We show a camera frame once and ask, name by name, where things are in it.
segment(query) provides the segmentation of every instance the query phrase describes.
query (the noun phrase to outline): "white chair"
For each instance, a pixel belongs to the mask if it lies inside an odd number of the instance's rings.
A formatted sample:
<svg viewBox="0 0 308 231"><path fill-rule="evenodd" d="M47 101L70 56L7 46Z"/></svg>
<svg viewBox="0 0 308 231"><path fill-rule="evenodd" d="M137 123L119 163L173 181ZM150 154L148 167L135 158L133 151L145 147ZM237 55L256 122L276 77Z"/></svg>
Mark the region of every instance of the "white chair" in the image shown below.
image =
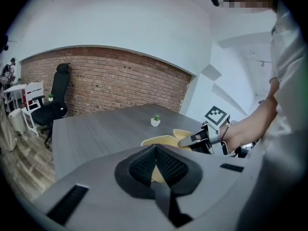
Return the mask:
<svg viewBox="0 0 308 231"><path fill-rule="evenodd" d="M37 109L40 108L39 101L36 100L32 104L29 105L29 101L32 101L33 98L43 96L44 91L43 91L43 82L38 82L38 83L31 83L25 86L25 94L26 94L26 104L27 107L22 109L23 116L26 122L26 125L28 127L29 131L34 132L37 136L39 136L39 133L37 131L37 125L34 123L31 113ZM32 127L29 126L26 115L30 117Z"/></svg>

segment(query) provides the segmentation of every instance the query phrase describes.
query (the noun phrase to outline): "red brick wall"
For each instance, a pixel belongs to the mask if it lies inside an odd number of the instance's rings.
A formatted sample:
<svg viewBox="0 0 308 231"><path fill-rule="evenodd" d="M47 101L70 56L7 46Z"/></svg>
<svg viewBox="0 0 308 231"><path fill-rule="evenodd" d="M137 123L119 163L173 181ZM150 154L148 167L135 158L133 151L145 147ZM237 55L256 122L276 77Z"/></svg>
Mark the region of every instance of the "red brick wall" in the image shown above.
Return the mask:
<svg viewBox="0 0 308 231"><path fill-rule="evenodd" d="M44 82L51 92L60 63L71 63L65 101L68 116L157 103L179 111L191 75L146 56L106 48L70 48L22 62L23 83Z"/></svg>

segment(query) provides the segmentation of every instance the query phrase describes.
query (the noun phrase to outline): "white pot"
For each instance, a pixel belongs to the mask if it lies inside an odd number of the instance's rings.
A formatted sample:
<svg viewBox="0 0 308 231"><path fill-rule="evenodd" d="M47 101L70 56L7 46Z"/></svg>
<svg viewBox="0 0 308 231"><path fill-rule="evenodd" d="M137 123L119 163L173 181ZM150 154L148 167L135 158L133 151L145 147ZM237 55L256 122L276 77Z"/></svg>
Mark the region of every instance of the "white pot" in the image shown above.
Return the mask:
<svg viewBox="0 0 308 231"><path fill-rule="evenodd" d="M155 121L154 118L151 119L151 125L153 127L157 127L159 125L160 121Z"/></svg>

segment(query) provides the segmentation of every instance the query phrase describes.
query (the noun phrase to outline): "black office chair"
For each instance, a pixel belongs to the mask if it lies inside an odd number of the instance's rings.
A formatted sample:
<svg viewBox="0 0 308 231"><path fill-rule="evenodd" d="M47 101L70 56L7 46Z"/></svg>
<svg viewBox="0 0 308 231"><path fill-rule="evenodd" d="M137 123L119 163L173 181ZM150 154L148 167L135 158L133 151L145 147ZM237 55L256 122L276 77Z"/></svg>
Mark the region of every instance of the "black office chair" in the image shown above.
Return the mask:
<svg viewBox="0 0 308 231"><path fill-rule="evenodd" d="M47 149L49 149L47 142L52 135L53 121L60 119L67 112L67 106L64 102L64 95L70 77L71 74L69 73L69 63L59 64L57 67L57 73L54 74L51 90L51 93L54 95L53 101L43 104L42 98L45 96L39 96L32 99L38 100L41 106L40 109L37 109L31 114L34 122L41 126L47 126L41 130L41 134L43 134L43 131L49 130L47 139L44 142Z"/></svg>

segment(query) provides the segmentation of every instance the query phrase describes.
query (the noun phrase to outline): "gray table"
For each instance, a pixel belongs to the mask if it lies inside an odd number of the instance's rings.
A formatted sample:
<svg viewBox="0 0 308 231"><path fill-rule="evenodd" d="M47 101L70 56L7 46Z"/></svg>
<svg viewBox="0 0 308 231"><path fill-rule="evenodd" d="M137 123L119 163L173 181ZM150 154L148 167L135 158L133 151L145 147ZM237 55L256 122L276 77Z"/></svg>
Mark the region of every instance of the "gray table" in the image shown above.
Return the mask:
<svg viewBox="0 0 308 231"><path fill-rule="evenodd" d="M151 126L159 114L161 123ZM156 136L172 135L173 129L195 132L201 123L157 104L92 113L54 121L52 154L57 179L82 164L128 150Z"/></svg>

